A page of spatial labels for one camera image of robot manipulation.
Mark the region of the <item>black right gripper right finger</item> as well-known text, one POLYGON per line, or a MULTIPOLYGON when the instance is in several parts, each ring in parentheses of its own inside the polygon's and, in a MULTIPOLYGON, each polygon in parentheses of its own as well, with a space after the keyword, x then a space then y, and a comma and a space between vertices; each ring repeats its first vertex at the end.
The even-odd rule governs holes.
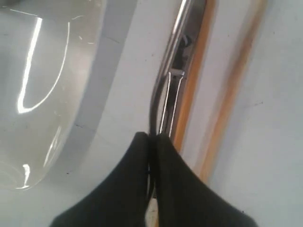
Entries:
POLYGON ((209 189, 177 153, 169 137, 154 139, 155 181, 161 227, 255 227, 248 215, 209 189))

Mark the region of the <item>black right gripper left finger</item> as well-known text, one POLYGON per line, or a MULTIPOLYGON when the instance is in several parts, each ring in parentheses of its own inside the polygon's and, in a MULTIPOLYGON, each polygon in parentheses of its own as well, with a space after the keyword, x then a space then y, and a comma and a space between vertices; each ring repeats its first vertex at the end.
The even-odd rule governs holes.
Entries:
POLYGON ((135 134, 110 175, 53 220, 55 227, 144 227, 148 195, 149 137, 135 134))

